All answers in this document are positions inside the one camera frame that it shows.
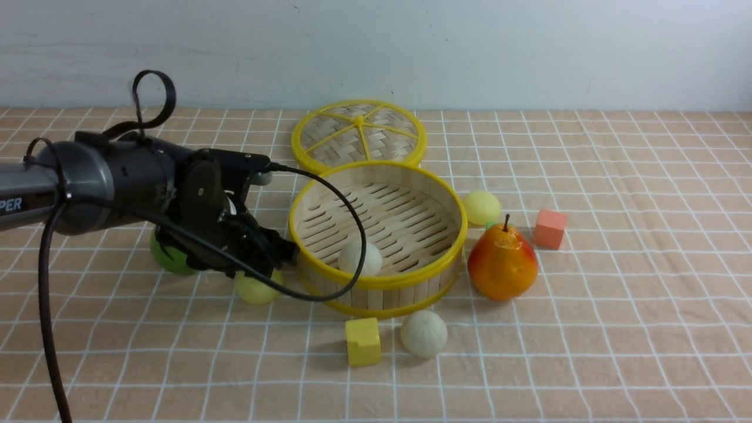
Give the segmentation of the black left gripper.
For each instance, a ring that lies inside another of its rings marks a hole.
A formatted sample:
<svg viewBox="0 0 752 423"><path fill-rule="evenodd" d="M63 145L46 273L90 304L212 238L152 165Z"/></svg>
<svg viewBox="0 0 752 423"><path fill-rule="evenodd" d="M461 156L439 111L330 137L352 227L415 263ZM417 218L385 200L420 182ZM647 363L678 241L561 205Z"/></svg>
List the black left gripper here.
<svg viewBox="0 0 752 423"><path fill-rule="evenodd" d="M177 163L177 196L167 216L178 227L233 255L263 276L274 273L271 241L246 206L252 172L271 160L255 153L202 148Z"/></svg>

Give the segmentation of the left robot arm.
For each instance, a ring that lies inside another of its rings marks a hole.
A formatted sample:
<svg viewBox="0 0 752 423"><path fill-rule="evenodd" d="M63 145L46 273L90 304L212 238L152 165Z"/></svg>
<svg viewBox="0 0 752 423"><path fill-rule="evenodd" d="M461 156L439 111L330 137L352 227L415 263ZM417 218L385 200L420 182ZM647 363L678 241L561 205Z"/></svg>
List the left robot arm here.
<svg viewBox="0 0 752 423"><path fill-rule="evenodd" d="M188 268L271 276L296 249L261 227L245 200L268 184L271 161L215 148L191 150L159 139L49 143L22 163L2 164L2 231L44 223L77 236L142 221L164 251Z"/></svg>

